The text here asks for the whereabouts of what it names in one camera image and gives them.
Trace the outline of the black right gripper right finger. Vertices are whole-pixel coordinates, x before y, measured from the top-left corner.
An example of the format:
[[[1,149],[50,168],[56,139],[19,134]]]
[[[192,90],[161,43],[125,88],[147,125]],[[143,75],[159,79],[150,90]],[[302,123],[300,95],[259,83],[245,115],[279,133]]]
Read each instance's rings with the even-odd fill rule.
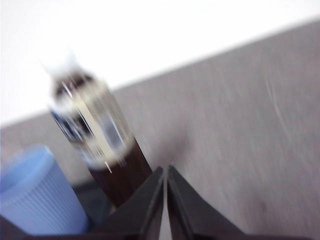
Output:
[[[306,236],[247,234],[205,201],[168,166],[167,209],[174,240],[308,240]]]

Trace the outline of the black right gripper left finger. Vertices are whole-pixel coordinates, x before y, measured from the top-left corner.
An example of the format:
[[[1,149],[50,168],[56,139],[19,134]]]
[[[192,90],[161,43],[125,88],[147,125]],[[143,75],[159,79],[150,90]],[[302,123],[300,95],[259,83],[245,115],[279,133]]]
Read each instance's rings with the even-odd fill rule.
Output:
[[[158,167],[130,199],[82,234],[32,235],[1,217],[2,240],[157,240],[163,212],[164,169]]]

